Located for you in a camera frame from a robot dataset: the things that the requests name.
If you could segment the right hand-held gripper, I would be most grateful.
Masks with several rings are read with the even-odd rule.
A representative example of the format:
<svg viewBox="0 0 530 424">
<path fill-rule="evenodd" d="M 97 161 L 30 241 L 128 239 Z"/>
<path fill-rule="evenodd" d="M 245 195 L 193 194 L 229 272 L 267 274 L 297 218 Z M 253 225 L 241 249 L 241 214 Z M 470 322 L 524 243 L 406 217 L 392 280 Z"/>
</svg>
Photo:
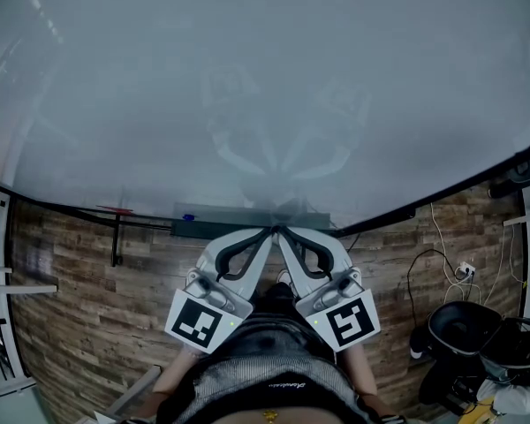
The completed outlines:
<svg viewBox="0 0 530 424">
<path fill-rule="evenodd" d="M 276 234 L 300 298 L 296 310 L 334 352 L 381 331 L 373 294 L 363 287 L 360 270 L 352 268 L 350 256 L 337 239 L 299 227 L 280 227 Z M 315 270 L 307 266 L 302 248 L 316 255 Z M 341 272 L 345 273 L 329 281 Z"/>
</svg>

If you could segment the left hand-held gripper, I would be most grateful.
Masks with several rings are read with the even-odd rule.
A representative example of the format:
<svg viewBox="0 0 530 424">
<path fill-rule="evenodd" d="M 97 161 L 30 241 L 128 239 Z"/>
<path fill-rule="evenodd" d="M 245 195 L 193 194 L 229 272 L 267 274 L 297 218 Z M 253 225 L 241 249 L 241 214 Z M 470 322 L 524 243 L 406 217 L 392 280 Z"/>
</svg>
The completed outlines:
<svg viewBox="0 0 530 424">
<path fill-rule="evenodd" d="M 230 261 L 250 247 L 242 268 L 232 273 Z M 185 288 L 175 291 L 164 331 L 198 351 L 215 351 L 253 312 L 248 299 L 271 247 L 272 233 L 266 228 L 234 231 L 211 241 L 196 263 L 200 272 L 191 269 Z"/>
</svg>

